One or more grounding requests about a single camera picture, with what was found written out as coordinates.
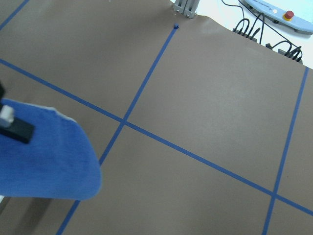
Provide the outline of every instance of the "emergency stop button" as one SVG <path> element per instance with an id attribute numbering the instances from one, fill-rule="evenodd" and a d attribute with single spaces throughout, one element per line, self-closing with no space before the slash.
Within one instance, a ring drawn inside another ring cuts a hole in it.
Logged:
<path id="1" fill-rule="evenodd" d="M 291 19 L 293 18 L 294 13 L 292 11 L 287 11 L 283 17 L 286 21 L 291 21 Z"/>

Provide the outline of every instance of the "blue cloth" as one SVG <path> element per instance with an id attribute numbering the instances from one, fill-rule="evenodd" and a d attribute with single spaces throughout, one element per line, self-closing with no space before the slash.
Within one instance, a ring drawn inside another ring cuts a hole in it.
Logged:
<path id="1" fill-rule="evenodd" d="M 0 134 L 0 195 L 84 200 L 99 191 L 100 165 L 74 120 L 52 108 L 8 99 L 2 104 L 35 131 L 29 144 Z"/>

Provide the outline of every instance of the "blue towel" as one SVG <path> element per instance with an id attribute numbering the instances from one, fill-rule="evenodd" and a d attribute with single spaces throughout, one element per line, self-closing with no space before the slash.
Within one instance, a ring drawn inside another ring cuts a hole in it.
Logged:
<path id="1" fill-rule="evenodd" d="M 84 200 L 99 191 L 100 165 L 73 119 L 53 108 L 9 99 L 2 104 L 35 131 L 29 144 L 0 134 L 0 195 Z"/>

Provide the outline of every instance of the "metal bracket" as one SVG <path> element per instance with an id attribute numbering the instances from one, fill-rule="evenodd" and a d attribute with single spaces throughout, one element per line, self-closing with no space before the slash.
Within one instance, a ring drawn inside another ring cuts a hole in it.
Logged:
<path id="1" fill-rule="evenodd" d="M 196 9 L 200 0 L 176 0 L 174 3 L 174 11 L 183 14 L 192 19 L 196 15 Z"/>

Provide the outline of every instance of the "red button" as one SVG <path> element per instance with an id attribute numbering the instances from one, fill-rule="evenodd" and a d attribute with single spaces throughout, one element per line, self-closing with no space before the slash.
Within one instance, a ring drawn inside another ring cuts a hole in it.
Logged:
<path id="1" fill-rule="evenodd" d="M 286 19 L 290 20 L 294 16 L 294 13 L 292 11 L 287 11 L 285 13 Z"/>

